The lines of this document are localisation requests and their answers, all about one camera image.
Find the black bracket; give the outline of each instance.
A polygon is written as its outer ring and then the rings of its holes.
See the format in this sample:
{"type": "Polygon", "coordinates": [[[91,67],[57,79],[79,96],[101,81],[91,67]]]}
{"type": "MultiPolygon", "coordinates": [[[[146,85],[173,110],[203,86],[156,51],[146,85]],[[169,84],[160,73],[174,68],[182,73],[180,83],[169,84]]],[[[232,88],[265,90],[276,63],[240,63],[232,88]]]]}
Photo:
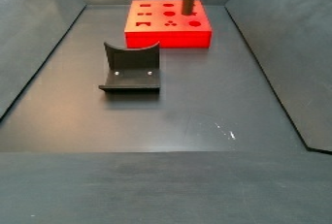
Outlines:
{"type": "Polygon", "coordinates": [[[122,49],[104,43],[109,75],[104,91],[160,90],[160,44],[149,48],[122,49]]]}

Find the red shape sorter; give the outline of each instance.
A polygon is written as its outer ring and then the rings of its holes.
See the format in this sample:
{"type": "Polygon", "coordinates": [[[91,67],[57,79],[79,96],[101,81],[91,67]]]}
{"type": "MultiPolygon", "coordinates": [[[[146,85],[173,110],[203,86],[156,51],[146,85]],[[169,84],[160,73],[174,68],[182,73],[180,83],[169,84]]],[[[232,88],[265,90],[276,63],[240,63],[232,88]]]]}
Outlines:
{"type": "Polygon", "coordinates": [[[160,42],[162,48],[211,47],[212,26],[201,1],[193,14],[182,15],[182,0],[136,0],[125,29],[128,48],[146,48],[160,42]]]}

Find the shape-shaped hole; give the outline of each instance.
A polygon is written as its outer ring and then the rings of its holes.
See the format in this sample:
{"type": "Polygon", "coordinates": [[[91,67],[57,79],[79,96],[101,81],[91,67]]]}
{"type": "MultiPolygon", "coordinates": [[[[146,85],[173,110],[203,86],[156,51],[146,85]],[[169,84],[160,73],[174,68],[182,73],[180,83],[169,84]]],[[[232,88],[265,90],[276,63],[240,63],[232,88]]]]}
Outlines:
{"type": "Polygon", "coordinates": [[[166,12],[164,12],[164,15],[166,15],[166,16],[174,16],[174,15],[176,15],[176,12],[173,12],[173,11],[166,11],[166,12]]]}
{"type": "Polygon", "coordinates": [[[189,25],[191,26],[200,26],[201,25],[201,22],[197,21],[197,20],[193,20],[193,21],[189,22],[189,25]]]}
{"type": "Polygon", "coordinates": [[[137,26],[146,25],[150,26],[150,22],[137,22],[137,26]]]}

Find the black plastic piece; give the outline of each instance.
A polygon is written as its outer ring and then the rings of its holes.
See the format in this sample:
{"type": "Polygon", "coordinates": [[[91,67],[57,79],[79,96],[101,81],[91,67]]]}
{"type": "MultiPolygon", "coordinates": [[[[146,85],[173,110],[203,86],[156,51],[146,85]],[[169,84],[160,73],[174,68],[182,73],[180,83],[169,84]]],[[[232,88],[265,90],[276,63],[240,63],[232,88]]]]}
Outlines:
{"type": "Polygon", "coordinates": [[[114,90],[160,90],[160,44],[149,48],[116,48],[109,43],[105,50],[109,61],[104,91],[114,90]]]}

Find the gray floor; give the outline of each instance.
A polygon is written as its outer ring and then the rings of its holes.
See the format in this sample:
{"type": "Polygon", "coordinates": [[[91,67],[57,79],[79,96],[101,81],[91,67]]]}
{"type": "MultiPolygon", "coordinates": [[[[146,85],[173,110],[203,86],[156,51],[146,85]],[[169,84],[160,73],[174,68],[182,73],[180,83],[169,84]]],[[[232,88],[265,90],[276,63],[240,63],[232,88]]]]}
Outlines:
{"type": "Polygon", "coordinates": [[[104,42],[125,47],[129,7],[89,7],[0,124],[0,151],[304,150],[225,8],[207,9],[213,45],[161,50],[161,93],[105,95],[104,42]]]}
{"type": "Polygon", "coordinates": [[[106,97],[126,13],[86,10],[2,123],[2,222],[331,224],[331,156],[306,151],[225,9],[209,50],[162,50],[160,96],[106,97]]]}

